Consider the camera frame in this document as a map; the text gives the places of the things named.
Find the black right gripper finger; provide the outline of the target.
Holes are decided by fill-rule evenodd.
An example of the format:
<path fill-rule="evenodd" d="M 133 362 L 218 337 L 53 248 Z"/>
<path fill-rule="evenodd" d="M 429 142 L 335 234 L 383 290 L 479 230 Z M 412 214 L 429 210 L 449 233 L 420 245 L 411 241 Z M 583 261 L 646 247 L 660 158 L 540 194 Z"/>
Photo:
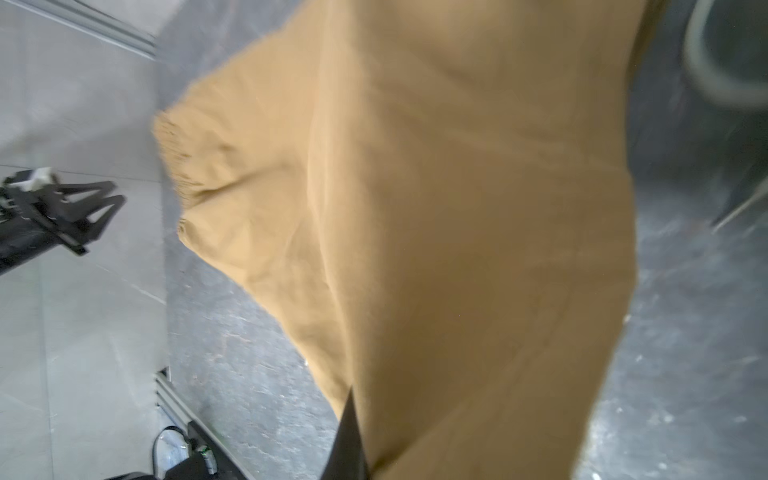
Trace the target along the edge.
<path fill-rule="evenodd" d="M 321 480 L 370 480 L 354 393 L 349 392 Z"/>

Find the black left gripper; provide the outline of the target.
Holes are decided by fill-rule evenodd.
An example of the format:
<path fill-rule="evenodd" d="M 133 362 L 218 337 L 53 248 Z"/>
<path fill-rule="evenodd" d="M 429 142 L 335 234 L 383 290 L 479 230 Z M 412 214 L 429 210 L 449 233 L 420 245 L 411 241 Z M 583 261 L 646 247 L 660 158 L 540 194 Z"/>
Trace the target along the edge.
<path fill-rule="evenodd" d="M 78 256 L 99 240 L 126 198 L 112 195 L 112 181 L 61 184 L 32 190 L 1 186 L 1 274 L 63 245 Z M 62 205 L 56 214 L 56 207 Z"/>

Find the tan khaki shorts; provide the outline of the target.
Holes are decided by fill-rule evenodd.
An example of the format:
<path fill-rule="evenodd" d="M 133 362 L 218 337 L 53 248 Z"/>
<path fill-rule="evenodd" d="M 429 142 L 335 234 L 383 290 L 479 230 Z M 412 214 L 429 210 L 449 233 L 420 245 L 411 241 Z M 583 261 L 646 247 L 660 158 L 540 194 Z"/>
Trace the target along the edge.
<path fill-rule="evenodd" d="M 178 235 L 356 411 L 375 479 L 568 479 L 636 279 L 660 1 L 306 1 L 155 121 Z"/>

